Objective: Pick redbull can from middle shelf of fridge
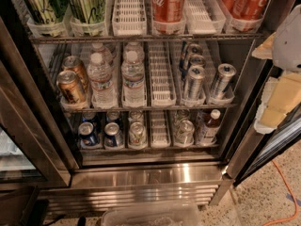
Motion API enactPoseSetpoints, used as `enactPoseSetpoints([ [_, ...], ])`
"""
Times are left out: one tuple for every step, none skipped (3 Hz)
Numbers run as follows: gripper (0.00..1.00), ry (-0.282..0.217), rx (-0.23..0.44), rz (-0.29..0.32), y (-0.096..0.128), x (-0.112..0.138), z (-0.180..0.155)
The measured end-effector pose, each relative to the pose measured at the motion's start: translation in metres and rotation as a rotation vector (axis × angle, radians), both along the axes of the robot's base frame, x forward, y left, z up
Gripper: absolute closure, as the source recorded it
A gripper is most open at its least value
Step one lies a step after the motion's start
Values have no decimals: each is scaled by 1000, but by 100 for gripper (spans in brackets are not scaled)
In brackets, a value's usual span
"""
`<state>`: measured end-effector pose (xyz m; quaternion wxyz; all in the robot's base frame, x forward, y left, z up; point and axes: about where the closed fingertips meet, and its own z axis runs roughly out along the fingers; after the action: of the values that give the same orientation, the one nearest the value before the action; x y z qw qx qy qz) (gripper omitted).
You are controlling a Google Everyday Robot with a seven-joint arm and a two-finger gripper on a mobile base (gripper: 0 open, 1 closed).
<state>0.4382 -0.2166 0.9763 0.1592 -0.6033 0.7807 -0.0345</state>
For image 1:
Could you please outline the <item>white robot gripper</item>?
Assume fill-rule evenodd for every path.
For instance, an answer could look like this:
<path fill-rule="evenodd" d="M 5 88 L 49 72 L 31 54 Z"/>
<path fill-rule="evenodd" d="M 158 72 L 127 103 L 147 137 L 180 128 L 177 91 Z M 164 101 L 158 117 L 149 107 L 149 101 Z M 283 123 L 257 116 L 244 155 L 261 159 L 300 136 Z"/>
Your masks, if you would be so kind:
<path fill-rule="evenodd" d="M 269 77 L 261 95 L 254 129 L 270 134 L 301 103 L 301 5 L 293 8 L 276 33 L 271 34 L 253 52 L 258 59 L 271 59 L 285 72 L 279 78 Z"/>

